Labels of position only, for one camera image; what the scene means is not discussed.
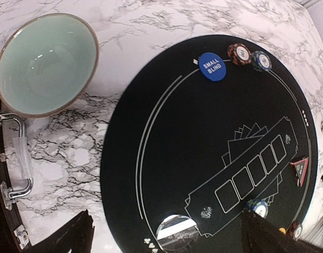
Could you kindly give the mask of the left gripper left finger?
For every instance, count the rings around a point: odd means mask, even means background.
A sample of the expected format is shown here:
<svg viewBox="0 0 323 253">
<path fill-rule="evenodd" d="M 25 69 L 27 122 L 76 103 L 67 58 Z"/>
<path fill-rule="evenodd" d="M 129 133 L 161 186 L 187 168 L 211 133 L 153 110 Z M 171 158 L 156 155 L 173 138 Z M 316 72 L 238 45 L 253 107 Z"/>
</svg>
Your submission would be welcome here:
<svg viewBox="0 0 323 253">
<path fill-rule="evenodd" d="M 39 253 L 90 252 L 93 235 L 93 219 L 88 210 L 85 210 L 79 212 L 49 237 L 24 251 Z"/>
</svg>

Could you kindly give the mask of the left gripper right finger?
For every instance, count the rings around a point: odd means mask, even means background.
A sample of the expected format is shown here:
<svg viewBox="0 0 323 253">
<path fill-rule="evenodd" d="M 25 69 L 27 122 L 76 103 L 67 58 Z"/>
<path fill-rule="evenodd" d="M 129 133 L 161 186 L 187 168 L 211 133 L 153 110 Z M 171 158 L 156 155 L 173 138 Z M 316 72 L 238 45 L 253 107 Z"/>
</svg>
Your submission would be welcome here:
<svg viewBox="0 0 323 253">
<path fill-rule="evenodd" d="M 323 252 L 322 248 L 309 242 L 284 235 L 249 209 L 242 213 L 241 234 L 243 252 Z"/>
</svg>

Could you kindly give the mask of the orange big blind button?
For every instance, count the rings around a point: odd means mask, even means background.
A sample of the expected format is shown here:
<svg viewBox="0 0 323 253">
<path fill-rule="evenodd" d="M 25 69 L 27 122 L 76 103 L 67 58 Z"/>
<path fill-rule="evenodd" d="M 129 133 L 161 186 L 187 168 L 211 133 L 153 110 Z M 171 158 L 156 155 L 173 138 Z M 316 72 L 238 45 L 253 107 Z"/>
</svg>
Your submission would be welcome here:
<svg viewBox="0 0 323 253">
<path fill-rule="evenodd" d="M 286 230 L 284 228 L 280 228 L 279 231 L 282 232 L 283 234 L 286 234 Z"/>
</svg>

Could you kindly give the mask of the red chip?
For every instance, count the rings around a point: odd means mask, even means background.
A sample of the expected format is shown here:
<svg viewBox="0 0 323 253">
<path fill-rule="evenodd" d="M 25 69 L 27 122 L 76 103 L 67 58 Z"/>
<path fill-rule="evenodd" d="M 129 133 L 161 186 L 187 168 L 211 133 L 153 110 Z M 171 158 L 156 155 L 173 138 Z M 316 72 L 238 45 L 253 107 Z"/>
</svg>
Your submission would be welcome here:
<svg viewBox="0 0 323 253">
<path fill-rule="evenodd" d="M 251 52 L 242 43 L 229 45 L 227 55 L 235 65 L 247 65 L 251 63 Z"/>
<path fill-rule="evenodd" d="M 301 223 L 294 221 L 288 228 L 286 235 L 293 240 L 298 240 L 302 234 L 303 226 Z"/>
</svg>

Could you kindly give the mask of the red black triangle all-in marker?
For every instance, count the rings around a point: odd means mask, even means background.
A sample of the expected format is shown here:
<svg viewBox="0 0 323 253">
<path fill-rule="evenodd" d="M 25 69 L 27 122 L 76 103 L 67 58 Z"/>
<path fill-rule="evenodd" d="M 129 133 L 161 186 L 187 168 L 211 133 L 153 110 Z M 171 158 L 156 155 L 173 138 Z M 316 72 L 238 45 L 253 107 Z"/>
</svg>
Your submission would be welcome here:
<svg viewBox="0 0 323 253">
<path fill-rule="evenodd" d="M 304 157 L 300 160 L 290 162 L 290 165 L 296 176 L 297 186 L 302 187 L 308 170 L 309 158 Z"/>
</svg>

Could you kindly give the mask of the blue small blind button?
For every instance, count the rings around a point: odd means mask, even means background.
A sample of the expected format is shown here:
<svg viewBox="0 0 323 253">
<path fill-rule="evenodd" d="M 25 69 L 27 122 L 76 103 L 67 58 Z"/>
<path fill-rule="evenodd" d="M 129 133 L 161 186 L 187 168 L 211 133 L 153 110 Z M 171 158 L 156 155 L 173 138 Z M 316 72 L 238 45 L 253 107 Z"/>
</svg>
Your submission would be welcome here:
<svg viewBox="0 0 323 253">
<path fill-rule="evenodd" d="M 226 65 L 215 53 L 205 52 L 198 60 L 200 72 L 210 81 L 218 82 L 226 76 Z"/>
</svg>

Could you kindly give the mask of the green chip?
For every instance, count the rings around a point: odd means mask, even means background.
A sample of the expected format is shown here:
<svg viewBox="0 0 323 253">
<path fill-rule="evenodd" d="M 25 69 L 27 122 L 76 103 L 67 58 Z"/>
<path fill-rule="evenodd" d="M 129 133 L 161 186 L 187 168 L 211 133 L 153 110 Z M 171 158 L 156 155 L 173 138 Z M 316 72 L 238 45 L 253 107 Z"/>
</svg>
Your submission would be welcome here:
<svg viewBox="0 0 323 253">
<path fill-rule="evenodd" d="M 251 53 L 252 66 L 256 71 L 270 71 L 272 63 L 269 56 L 263 51 L 254 51 Z"/>
</svg>

